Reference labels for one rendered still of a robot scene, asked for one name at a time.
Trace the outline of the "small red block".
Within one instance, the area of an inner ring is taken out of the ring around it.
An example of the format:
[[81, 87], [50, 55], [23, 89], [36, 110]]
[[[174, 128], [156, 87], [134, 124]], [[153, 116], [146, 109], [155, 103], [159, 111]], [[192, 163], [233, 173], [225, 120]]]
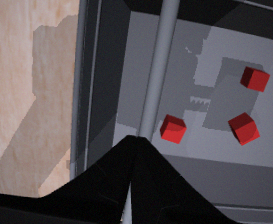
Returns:
[[241, 145], [249, 143], [249, 141], [256, 139], [256, 137], [260, 137], [260, 133], [257, 132], [256, 123], [245, 112], [233, 117], [228, 123], [234, 139], [240, 141]]
[[187, 125], [185, 125], [183, 119], [171, 115], [165, 115], [163, 124], [161, 124], [160, 127], [160, 137], [161, 139], [179, 144], [185, 131], [187, 131]]
[[260, 69], [245, 67], [245, 71], [242, 72], [241, 77], [240, 83], [244, 85], [245, 88], [264, 92], [265, 85], [268, 83], [270, 75], [269, 73], [260, 71]]

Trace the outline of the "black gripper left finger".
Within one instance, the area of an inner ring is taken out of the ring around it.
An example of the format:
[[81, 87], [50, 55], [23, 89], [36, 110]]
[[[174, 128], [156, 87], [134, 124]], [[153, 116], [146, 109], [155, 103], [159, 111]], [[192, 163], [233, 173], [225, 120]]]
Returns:
[[136, 153], [127, 135], [75, 180], [47, 196], [0, 193], [0, 224], [120, 224]]

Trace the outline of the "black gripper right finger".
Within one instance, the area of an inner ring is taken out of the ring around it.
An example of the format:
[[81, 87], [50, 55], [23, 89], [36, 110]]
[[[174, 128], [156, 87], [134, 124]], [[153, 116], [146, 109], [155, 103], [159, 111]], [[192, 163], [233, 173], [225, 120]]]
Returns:
[[145, 137], [136, 136], [129, 194], [132, 224], [241, 224], [205, 200]]

